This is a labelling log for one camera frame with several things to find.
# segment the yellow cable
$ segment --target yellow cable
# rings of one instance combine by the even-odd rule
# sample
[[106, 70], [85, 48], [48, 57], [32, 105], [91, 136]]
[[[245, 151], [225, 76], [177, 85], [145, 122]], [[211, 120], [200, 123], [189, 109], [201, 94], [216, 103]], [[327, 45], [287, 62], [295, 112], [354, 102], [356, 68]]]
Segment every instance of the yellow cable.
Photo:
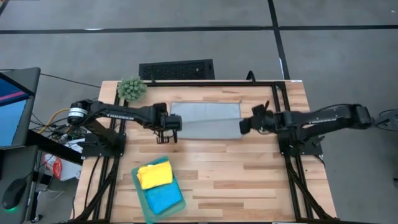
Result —
[[65, 131], [65, 133], [68, 134], [68, 132], [71, 130], [72, 126], [69, 126], [69, 128], [67, 129], [67, 131]]
[[38, 132], [39, 134], [42, 134], [48, 127], [49, 127], [49, 125], [51, 124], [51, 121], [55, 118], [55, 116], [56, 115], [58, 115], [59, 113], [62, 113], [62, 112], [64, 112], [64, 111], [68, 111], [69, 110], [69, 108], [64, 108], [64, 109], [62, 109], [62, 110], [58, 110], [57, 112], [55, 112], [52, 116], [51, 116], [51, 118], [49, 119], [49, 121], [47, 122], [47, 124]]

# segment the yellow sponge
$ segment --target yellow sponge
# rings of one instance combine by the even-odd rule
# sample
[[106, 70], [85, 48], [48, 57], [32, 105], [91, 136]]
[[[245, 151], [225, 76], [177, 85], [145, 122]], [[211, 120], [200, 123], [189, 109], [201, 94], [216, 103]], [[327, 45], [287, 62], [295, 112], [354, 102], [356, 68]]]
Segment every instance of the yellow sponge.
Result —
[[170, 161], [140, 167], [137, 172], [137, 178], [143, 190], [171, 184], [173, 182], [173, 172]]

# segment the computer mouse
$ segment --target computer mouse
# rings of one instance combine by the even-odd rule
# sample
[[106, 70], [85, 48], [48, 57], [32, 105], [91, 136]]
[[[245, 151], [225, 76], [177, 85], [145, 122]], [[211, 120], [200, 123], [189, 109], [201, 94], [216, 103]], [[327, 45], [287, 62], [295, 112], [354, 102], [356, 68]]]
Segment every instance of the computer mouse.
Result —
[[8, 186], [2, 196], [2, 206], [5, 209], [12, 209], [19, 204], [26, 188], [26, 179], [16, 179]]

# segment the teal tray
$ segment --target teal tray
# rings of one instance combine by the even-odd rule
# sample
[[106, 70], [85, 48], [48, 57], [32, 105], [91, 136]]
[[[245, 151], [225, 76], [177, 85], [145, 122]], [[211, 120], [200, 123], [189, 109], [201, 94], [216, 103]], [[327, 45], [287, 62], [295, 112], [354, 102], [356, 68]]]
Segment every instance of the teal tray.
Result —
[[[156, 159], [152, 162], [148, 162], [145, 165], [149, 165], [149, 164], [159, 164], [161, 162], [165, 162], [168, 161], [169, 157], [168, 156], [163, 156], [159, 159]], [[144, 190], [141, 189], [141, 184], [139, 183], [139, 180], [137, 178], [137, 173], [138, 173], [138, 169], [139, 167], [134, 168], [131, 171], [131, 175], [132, 175], [132, 180], [134, 181], [134, 185], [136, 186], [137, 189], [137, 194], [138, 194], [138, 198], [139, 198], [139, 202], [141, 204], [141, 208], [142, 208], [142, 212], [144, 213], [144, 218], [145, 218], [145, 222], [148, 224], [152, 224], [155, 223], [163, 218], [169, 217], [172, 214], [179, 212], [181, 210], [183, 210], [186, 206], [185, 200], [184, 198], [182, 198], [182, 200], [180, 202], [177, 202], [175, 205], [172, 205], [170, 208], [164, 210], [163, 212], [161, 212], [160, 214], [154, 214], [152, 212], [152, 210], [149, 208], [147, 199], [144, 195]]]

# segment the white label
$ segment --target white label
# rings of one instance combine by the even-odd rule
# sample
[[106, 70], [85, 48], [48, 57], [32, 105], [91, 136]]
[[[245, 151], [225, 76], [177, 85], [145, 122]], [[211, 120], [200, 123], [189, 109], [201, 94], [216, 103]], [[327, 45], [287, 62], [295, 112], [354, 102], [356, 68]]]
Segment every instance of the white label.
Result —
[[309, 124], [319, 124], [319, 123], [325, 123], [325, 122], [330, 122], [330, 121], [336, 121], [336, 118], [332, 119], [323, 119], [323, 120], [317, 120], [317, 121], [310, 121], [308, 122]]
[[70, 112], [79, 112], [79, 113], [87, 114], [87, 110], [84, 110], [81, 108], [70, 108], [69, 113]]
[[83, 113], [79, 113], [79, 112], [69, 112], [68, 116], [79, 116], [82, 118], [85, 115]]
[[134, 118], [128, 117], [128, 116], [120, 116], [120, 115], [113, 115], [113, 114], [107, 114], [106, 116], [109, 118], [126, 119], [126, 120], [130, 120], [130, 121], [134, 121]]

